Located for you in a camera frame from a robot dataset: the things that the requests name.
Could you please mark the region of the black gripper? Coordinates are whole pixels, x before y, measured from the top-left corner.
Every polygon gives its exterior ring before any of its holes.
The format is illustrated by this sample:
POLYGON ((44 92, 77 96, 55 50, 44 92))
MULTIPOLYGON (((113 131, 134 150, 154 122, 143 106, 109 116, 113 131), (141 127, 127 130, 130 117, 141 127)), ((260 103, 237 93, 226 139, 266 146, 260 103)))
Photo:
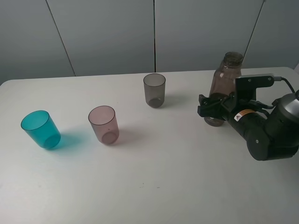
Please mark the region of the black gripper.
POLYGON ((235 92, 226 94, 212 94, 209 97, 199 95, 199 116, 211 117, 214 119, 226 120, 236 131, 248 131, 263 126, 266 119, 258 112, 259 107, 245 99, 238 99, 235 92), (208 105, 222 100, 221 107, 200 106, 208 105))

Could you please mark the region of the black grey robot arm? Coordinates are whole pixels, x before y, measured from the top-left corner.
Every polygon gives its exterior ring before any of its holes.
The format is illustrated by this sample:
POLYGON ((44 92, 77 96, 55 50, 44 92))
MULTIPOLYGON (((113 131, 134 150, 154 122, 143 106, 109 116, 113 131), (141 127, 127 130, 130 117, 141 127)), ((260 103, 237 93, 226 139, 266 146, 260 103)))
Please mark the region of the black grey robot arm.
POLYGON ((276 99, 271 113, 255 99, 255 90, 235 91, 218 98, 200 94, 198 114, 228 122, 245 139, 257 161, 293 157, 299 149, 298 92, 276 99))

